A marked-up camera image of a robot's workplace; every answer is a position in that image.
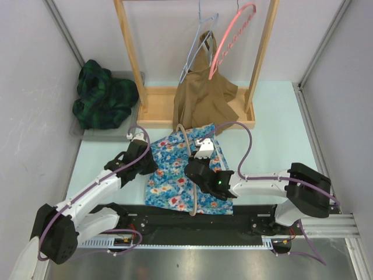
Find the tan brown skirt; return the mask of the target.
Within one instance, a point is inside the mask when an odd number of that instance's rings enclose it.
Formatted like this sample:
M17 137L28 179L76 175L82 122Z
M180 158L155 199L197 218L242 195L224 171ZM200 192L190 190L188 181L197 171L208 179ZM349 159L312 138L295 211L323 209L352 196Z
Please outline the tan brown skirt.
M178 85L174 98L173 129L177 124L184 128L198 128L204 125L222 125L237 121L237 113L228 104L235 99L238 86L216 72L209 80L210 62L208 51L216 53L217 44L213 33L204 32L199 43L198 52L192 69L184 81Z

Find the blue floral garment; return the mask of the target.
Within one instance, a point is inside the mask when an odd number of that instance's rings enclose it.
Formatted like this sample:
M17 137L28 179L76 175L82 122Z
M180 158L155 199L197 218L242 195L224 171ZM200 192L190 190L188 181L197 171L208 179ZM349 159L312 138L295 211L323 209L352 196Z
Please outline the blue floral garment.
M196 151L195 141L215 129L214 124L200 128L186 129L191 152ZM214 152L210 160L213 171L228 170L228 163L223 156L215 134L210 136L214 143ZM166 136L150 145L158 169L151 174L145 190L145 205L173 211L193 211L193 183L184 174L188 164L188 148L181 131ZM232 215L233 201L219 200L202 193L197 186L197 214Z

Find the pink plastic hanger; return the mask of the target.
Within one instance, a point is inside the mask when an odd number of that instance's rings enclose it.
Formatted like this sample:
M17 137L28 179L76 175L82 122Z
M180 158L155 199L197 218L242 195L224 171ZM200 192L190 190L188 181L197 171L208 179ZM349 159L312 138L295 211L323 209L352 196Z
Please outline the pink plastic hanger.
M219 66L228 55L229 51L234 46L235 42L243 34L245 29L250 24L252 18L256 15L256 4L253 2L248 2L243 5L241 8L238 8L235 16L232 18L229 23L226 31L224 32L219 45L217 46L216 53L212 59L209 72L209 80L212 80L212 77L219 69Z

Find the beige wooden hanger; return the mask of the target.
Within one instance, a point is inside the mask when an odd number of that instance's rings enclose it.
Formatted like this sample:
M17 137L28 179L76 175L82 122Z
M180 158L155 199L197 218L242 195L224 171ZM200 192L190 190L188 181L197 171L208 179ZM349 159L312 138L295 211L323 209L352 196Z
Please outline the beige wooden hanger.
M191 148L190 148L190 144L189 144L189 138L187 136L187 132L184 128L184 126L182 124L177 124L176 126L176 131L181 131L182 132L182 135L184 137L184 141L186 143L186 148L187 148L187 152L188 152L188 155L191 156L192 155L192 152L191 152ZM197 210L198 210L198 192L197 192L197 185L196 183L194 182L194 179L192 179L192 174L191 173L188 173L188 178L192 181L192 184L193 184L193 188L192 188L192 191L193 191L193 209L191 212L189 212L189 215L191 217L194 217L196 214L197 214Z

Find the green plaid garment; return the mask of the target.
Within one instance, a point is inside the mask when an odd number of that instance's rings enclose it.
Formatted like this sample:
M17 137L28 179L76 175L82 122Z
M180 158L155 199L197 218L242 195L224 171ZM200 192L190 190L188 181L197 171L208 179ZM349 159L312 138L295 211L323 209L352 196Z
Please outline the green plaid garment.
M93 59L79 72L77 93L72 112L84 130L119 128L139 100L134 81L113 77Z

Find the light blue wire hanger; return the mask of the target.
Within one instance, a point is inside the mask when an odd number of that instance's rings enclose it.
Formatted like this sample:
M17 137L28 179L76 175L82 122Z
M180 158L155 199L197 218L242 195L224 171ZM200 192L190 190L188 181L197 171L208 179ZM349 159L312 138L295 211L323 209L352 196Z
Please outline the light blue wire hanger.
M198 28L195 33L194 40L192 42L192 45L189 49L189 53L187 55L187 59L185 61L185 64L182 68L182 71L180 73L179 77L179 84L181 84L184 79L186 78L187 74L193 67L194 61L196 59L196 56L200 49L202 48L202 44L199 43L199 36L200 32L202 31L202 27L205 24L210 24L210 29L208 30L207 36L210 36L212 34L213 29L216 27L218 21L219 21L219 13L212 14L211 16L208 17L202 17L202 9L201 9L201 3L202 1L198 1Z

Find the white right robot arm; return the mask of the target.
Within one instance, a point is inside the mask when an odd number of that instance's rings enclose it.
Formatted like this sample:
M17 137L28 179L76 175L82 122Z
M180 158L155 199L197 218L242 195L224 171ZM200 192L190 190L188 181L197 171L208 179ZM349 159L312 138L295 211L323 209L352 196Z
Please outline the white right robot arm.
M328 218L331 180L302 163L287 170L245 177L232 170L212 170L204 159L190 158L184 173L205 194L219 200L264 195L284 198L274 208L273 223L289 227L305 216Z

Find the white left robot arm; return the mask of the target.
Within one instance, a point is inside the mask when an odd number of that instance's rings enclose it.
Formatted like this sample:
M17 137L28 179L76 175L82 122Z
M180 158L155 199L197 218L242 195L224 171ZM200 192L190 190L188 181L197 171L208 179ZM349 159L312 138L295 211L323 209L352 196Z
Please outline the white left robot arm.
M119 222L126 220L126 213L113 203L94 214L91 210L138 174L151 174L157 168L149 143L135 139L127 151L109 161L98 176L75 196L54 206L41 206L31 231L31 237L39 240L37 259L63 264L72 257L80 243L114 229Z

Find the wooden clothes rack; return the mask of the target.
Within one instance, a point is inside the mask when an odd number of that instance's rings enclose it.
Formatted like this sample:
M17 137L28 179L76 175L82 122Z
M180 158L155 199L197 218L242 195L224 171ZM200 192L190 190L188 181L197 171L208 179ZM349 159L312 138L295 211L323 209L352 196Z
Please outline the wooden clothes rack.
M219 74L219 66L234 43L255 17L256 5L238 8L221 42L212 32L197 34L183 66L178 86L145 86L136 57L124 4L114 1L117 18L126 45L132 73L140 97L137 124L145 128L171 129L177 124L187 128L204 124L238 121L249 129L256 119L252 102L268 42L277 15L279 1L270 1L261 40L248 88L237 87Z

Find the grey plastic bin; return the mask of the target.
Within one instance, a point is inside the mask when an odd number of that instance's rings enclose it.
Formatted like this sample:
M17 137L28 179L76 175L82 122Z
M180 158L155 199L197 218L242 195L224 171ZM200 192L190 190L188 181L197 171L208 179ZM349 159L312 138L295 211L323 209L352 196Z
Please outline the grey plastic bin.
M115 77L115 78L129 79L131 81L134 81L132 74L129 73L129 72L122 72L118 75L114 75L112 73L112 76ZM126 134L125 131L128 129L128 127L133 125L134 122L135 122L133 114L137 112L139 102L140 102L140 96L139 96L139 100L136 103L136 105L134 105L132 107L131 115L117 129L107 129L107 130L104 130L104 129L87 129L87 130L83 130L83 129L81 129L76 117L73 115L74 116L74 121L71 125L71 133L72 133L73 136L78 137L82 140L86 140L86 141L116 141L116 140L122 140L122 139L125 138L125 134Z

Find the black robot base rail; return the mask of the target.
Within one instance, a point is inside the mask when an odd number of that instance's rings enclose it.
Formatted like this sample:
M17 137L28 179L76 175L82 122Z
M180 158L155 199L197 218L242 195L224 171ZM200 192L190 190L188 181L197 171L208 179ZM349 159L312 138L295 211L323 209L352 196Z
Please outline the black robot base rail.
M290 245L293 227L273 223L271 205L235 205L232 215L197 214L144 205L124 205L126 220L115 232L100 234L99 246L121 251L138 243L142 249L270 249Z

